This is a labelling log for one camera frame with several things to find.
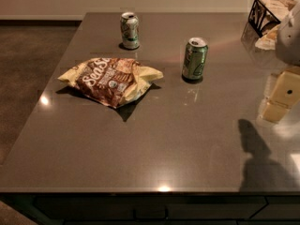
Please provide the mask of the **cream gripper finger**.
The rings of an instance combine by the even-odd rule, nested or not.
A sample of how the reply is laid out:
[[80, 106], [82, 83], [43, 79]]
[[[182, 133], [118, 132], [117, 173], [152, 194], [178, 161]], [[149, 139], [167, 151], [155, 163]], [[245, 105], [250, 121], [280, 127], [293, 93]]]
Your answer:
[[261, 118], [278, 123], [300, 100], [300, 67], [289, 67], [271, 74], [266, 82], [261, 104]]

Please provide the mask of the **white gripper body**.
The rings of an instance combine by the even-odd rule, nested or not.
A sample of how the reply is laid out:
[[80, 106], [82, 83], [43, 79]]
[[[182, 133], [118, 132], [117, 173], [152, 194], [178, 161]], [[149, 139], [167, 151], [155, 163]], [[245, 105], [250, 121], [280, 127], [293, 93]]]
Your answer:
[[276, 56], [290, 65], [300, 65], [300, 3], [281, 21], [277, 30]]

